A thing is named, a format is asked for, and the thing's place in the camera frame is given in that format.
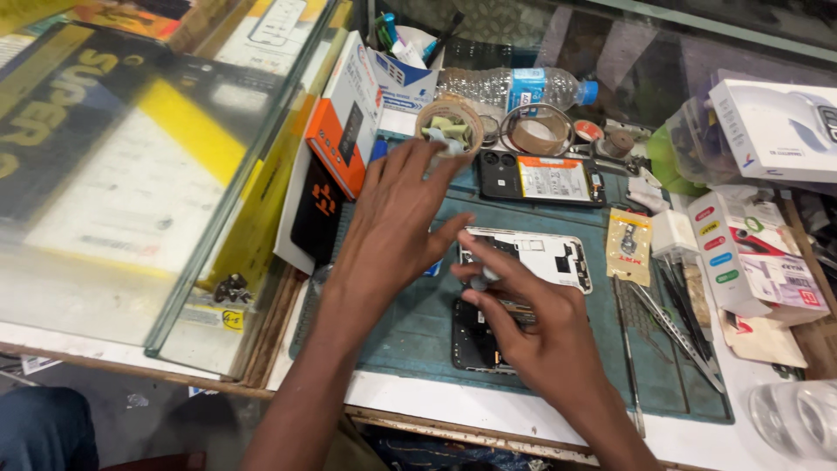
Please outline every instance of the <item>phone battery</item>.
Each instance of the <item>phone battery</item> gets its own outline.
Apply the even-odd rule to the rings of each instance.
[[[591,201],[582,161],[518,156],[523,198]]]

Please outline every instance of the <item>blue bottle cap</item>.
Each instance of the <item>blue bottle cap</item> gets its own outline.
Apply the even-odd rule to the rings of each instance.
[[[598,82],[584,81],[578,84],[578,91],[581,92],[581,105],[592,105],[598,95]]]

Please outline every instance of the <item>product box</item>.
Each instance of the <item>product box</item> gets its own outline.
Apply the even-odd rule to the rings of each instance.
[[[308,144],[349,199],[360,194],[382,112],[367,50],[352,31],[306,130]]]
[[[237,0],[192,0],[191,2],[82,0],[67,18],[141,34],[168,44],[174,52],[192,52],[221,21]]]
[[[741,175],[837,182],[837,89],[727,79],[709,97]]]
[[[689,205],[689,219],[719,308],[784,326],[829,313],[793,233],[774,203],[713,191]]]
[[[288,75],[326,0],[256,0],[215,60]]]
[[[419,50],[424,50],[435,40],[433,36],[419,29],[406,26],[395,28],[404,41],[412,42]],[[428,70],[406,65],[374,49],[368,49],[368,52],[369,58],[375,63],[372,68],[381,85],[384,107],[419,113],[424,106],[433,101],[444,54],[439,54]]]

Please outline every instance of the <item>bottle label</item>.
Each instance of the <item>bottle label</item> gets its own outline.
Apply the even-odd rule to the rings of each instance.
[[[546,84],[547,74],[543,69],[512,69],[506,112],[529,103],[540,103]],[[522,116],[536,114],[537,108],[521,112]]]

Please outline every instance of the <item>plastic water bottle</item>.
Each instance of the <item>plastic water bottle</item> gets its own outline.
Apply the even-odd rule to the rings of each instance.
[[[837,380],[759,386],[750,393],[750,415],[779,452],[837,461]]]
[[[548,103],[561,111],[573,105],[596,101],[598,83],[579,82],[562,69],[488,69],[464,70],[448,67],[439,72],[437,95],[449,91],[490,109],[480,114],[500,115],[528,103]]]

